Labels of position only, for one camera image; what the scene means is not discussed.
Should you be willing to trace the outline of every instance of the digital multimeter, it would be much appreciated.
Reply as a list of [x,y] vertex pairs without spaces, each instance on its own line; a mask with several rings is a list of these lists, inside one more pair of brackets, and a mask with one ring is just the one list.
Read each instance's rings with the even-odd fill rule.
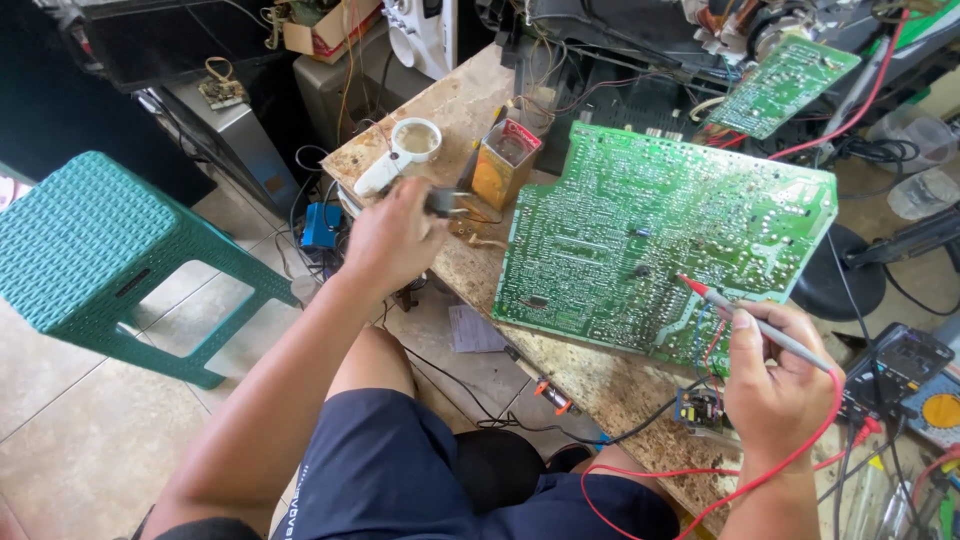
[[951,360],[953,350],[932,335],[891,323],[847,372],[840,414],[854,421],[868,415],[880,420],[901,400],[933,379]]

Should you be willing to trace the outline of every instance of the black shorts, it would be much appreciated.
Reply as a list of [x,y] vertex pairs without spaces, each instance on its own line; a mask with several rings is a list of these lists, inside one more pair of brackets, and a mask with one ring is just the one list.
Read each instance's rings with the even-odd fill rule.
[[[455,455],[453,433],[417,400],[383,388],[340,393],[324,404],[274,538],[622,538],[590,509],[574,474],[543,475],[526,503],[475,515],[451,472]],[[604,516],[634,536],[680,532],[670,506],[634,481],[588,475],[587,489]]]

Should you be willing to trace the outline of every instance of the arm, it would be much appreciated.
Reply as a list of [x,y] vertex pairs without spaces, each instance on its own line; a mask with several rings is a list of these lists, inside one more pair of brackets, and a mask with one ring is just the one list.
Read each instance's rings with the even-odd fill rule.
[[[772,303],[745,303],[741,307],[733,316],[726,396],[727,413],[743,444],[744,462],[737,487],[757,479],[800,448],[824,422],[833,394],[827,374],[766,341],[754,319],[767,319],[832,363],[806,315]],[[766,358],[774,358],[777,365],[765,365]],[[720,533],[720,540],[819,537],[809,452],[734,501]]]
[[353,225],[347,260],[191,443],[144,529],[238,518],[266,534],[326,392],[373,307],[433,262],[447,237],[427,218],[426,179],[402,182]]

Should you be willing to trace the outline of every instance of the green circuit board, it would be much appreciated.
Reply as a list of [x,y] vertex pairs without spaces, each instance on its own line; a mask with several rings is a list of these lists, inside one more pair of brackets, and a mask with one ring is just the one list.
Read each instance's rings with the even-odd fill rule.
[[860,57],[788,35],[710,113],[719,124],[764,139],[860,63]]
[[492,317],[691,365],[704,304],[677,275],[785,302],[836,211],[829,172],[574,122],[560,179],[517,197]]

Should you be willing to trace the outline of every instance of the magnifying glass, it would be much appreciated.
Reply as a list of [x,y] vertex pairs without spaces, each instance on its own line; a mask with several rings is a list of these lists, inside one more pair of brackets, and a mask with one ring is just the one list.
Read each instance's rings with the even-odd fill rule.
[[390,140],[392,150],[380,156],[357,180],[353,187],[357,195],[372,197],[411,162],[423,163],[433,159],[444,138],[433,122],[423,118],[404,118],[394,126]]

